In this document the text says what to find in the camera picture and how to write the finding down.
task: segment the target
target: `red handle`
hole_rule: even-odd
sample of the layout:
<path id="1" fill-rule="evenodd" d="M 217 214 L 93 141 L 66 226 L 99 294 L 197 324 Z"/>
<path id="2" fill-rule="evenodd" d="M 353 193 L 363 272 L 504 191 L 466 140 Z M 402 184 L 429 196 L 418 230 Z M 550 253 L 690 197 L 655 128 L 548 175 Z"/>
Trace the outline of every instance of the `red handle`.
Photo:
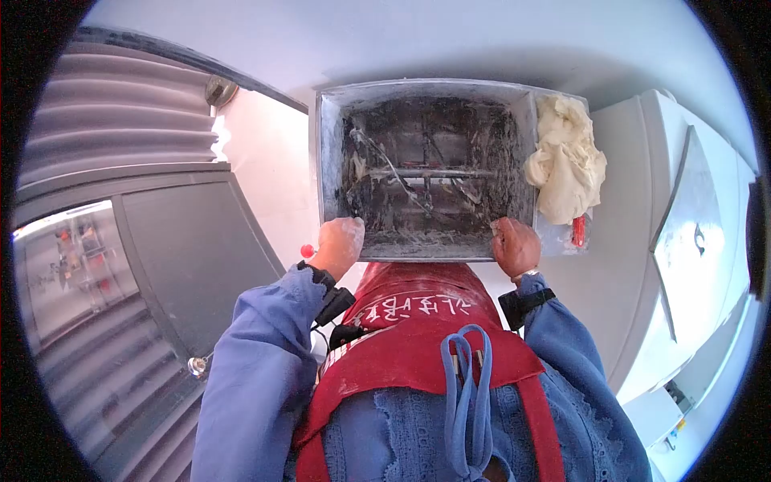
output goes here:
<path id="1" fill-rule="evenodd" d="M 573 246 L 584 247 L 584 230 L 586 229 L 586 219 L 584 216 L 576 217 L 573 220 Z"/>

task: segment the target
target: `blue drawstring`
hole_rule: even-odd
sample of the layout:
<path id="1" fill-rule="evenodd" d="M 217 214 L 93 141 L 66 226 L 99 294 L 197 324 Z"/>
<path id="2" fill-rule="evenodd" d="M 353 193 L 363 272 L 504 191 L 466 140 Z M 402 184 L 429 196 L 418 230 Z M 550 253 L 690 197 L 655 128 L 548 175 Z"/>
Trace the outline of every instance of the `blue drawstring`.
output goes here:
<path id="1" fill-rule="evenodd" d="M 484 339 L 483 362 L 480 371 L 480 384 L 477 389 L 472 371 L 471 345 L 464 335 L 478 331 Z M 455 342 L 460 372 L 463 375 L 463 388 L 458 399 L 458 380 L 449 353 L 449 343 Z M 444 445 L 447 461 L 455 472 L 464 480 L 487 480 L 482 472 L 493 454 L 493 429 L 490 426 L 490 374 L 493 371 L 493 349 L 490 337 L 478 325 L 466 325 L 458 333 L 448 335 L 440 346 L 444 376 L 447 382 L 447 410 L 444 418 Z M 474 414 L 471 436 L 471 460 L 466 458 L 466 416 L 469 404 L 474 397 Z"/>

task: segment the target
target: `dough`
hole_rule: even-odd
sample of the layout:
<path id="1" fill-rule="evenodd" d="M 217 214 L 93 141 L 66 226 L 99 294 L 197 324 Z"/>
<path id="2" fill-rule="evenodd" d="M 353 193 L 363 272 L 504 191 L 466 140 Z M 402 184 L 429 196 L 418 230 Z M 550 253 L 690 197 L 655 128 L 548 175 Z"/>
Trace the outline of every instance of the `dough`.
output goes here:
<path id="1" fill-rule="evenodd" d="M 600 204 L 605 155 L 594 146 L 584 104 L 562 95 L 537 100 L 536 150 L 525 163 L 527 182 L 540 189 L 538 210 L 552 224 L 571 224 Z"/>

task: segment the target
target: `hand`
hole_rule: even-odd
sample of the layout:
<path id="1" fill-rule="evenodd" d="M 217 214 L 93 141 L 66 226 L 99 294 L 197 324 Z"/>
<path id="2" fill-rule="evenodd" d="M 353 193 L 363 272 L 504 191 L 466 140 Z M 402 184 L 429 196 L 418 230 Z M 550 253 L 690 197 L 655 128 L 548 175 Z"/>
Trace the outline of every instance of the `hand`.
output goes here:
<path id="1" fill-rule="evenodd" d="M 490 227 L 495 261 L 513 283 L 518 282 L 525 271 L 538 266 L 540 239 L 533 228 L 508 217 L 493 221 Z"/>
<path id="2" fill-rule="evenodd" d="M 325 269 L 335 281 L 340 281 L 359 259 L 363 244 L 364 221 L 360 217 L 338 217 L 322 224 L 318 251 L 308 264 Z"/>

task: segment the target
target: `black wristband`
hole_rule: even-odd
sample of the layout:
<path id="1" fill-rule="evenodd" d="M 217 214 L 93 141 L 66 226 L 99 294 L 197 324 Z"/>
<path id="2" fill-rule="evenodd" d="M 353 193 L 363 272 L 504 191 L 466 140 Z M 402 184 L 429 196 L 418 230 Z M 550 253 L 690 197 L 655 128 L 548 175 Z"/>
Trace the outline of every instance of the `black wristband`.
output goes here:
<path id="1" fill-rule="evenodd" d="M 305 260 L 300 261 L 297 263 L 297 269 L 298 271 L 302 269 L 310 268 L 311 271 L 313 271 L 313 279 L 312 281 L 316 285 L 324 285 L 327 288 L 327 291 L 324 293 L 326 296 L 332 289 L 335 287 L 335 279 L 330 275 L 325 269 L 318 269 L 314 265 L 309 265 L 305 262 Z"/>
<path id="2" fill-rule="evenodd" d="M 525 324 L 525 315 L 534 308 L 557 296 L 550 288 L 545 288 L 530 295 L 519 296 L 517 291 L 508 292 L 498 297 L 500 309 L 509 322 L 512 332 L 522 328 Z"/>

